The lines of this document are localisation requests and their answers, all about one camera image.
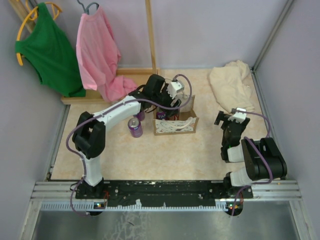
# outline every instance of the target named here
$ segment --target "cream towel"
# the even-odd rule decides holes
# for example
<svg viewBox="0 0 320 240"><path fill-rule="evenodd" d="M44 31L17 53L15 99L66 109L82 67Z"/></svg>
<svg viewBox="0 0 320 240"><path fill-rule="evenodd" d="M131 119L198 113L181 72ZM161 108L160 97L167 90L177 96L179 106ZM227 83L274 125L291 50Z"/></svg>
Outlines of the cream towel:
<svg viewBox="0 0 320 240"><path fill-rule="evenodd" d="M242 81L250 74L248 64L232 61L224 67L214 67L209 74L209 81L216 101L231 113L232 109L242 108L248 112L255 110L250 102L251 89Z"/></svg>

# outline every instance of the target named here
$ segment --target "yellow hanger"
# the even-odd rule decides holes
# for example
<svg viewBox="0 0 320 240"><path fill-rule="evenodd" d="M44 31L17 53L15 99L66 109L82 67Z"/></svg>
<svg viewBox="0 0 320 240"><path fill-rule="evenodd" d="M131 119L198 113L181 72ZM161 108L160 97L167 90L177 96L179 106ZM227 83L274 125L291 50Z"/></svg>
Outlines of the yellow hanger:
<svg viewBox="0 0 320 240"><path fill-rule="evenodd" d="M59 16L59 14L62 13L61 8L58 5L56 5L55 3L50 2L50 1L46 1L45 4L51 4L51 8L52 8L52 12L53 12L53 20L56 20L56 18ZM28 0L25 1L25 5L28 8L28 10L30 11L30 8L28 6ZM24 26L26 25L27 21L28 20L34 21L38 17L37 9L38 9L38 6L36 6L34 9L32 9L29 12L29 14L25 17L25 19L23 20L22 25L21 25L19 32L18 32L18 36L16 37L17 41L20 41L22 30L24 29ZM18 52L16 54L16 58L18 59L18 63L20 64L20 66L23 66L24 63L22 61L21 53Z"/></svg>

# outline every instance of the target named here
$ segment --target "green shirt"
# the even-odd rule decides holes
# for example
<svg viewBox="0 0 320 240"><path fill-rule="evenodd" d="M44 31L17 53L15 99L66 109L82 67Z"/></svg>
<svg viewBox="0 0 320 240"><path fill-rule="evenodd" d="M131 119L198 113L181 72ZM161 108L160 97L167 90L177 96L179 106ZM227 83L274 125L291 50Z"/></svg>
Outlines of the green shirt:
<svg viewBox="0 0 320 240"><path fill-rule="evenodd" d="M35 68L41 84L65 97L84 97L77 56L66 34L57 26L45 3L38 4L38 18L33 32L16 41L21 53Z"/></svg>

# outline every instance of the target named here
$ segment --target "wooden clothes rack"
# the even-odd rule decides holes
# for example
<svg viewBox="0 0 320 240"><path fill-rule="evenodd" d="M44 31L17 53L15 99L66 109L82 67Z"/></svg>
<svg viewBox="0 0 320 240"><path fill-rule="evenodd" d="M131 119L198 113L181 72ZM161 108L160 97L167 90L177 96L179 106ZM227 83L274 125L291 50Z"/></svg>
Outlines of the wooden clothes rack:
<svg viewBox="0 0 320 240"><path fill-rule="evenodd" d="M21 1L17 0L8 0L12 8L18 15L18 17L23 22L27 15L29 14L28 10ZM148 26L148 36L150 44L150 53L151 53L151 63L152 68L118 68L116 75L124 75L127 78L131 78L135 83L140 86L146 84L149 76L152 74L160 74L160 69L156 65L156 50L155 50L155 39L154 39L154 29L153 29L153 20L152 20L152 11L151 11L151 0L145 0L145 9L146 9L146 20ZM35 28L34 21L27 21L25 24L28 31L31 33ZM101 97L98 91L86 90L86 95L84 97L61 97L61 101L66 104L103 104L105 101Z"/></svg>

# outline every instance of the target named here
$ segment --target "wooden pole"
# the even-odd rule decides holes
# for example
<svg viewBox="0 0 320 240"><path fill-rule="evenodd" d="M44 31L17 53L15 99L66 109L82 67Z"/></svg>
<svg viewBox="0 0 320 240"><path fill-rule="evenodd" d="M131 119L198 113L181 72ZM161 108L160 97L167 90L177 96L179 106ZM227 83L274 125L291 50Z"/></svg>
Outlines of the wooden pole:
<svg viewBox="0 0 320 240"><path fill-rule="evenodd" d="M26 18L26 16L29 14L26 7L23 5L21 1L17 0L8 0L11 4L12 8L14 9L15 13L18 15L20 20L23 22ZM30 33L34 30L36 24L34 21L27 21L25 24L26 28Z"/></svg>
<svg viewBox="0 0 320 240"><path fill-rule="evenodd" d="M154 27L153 27L153 22L152 22L152 12L151 12L150 0L145 0L145 9L146 9L146 21L148 23L148 32L149 32L152 73L157 74Z"/></svg>

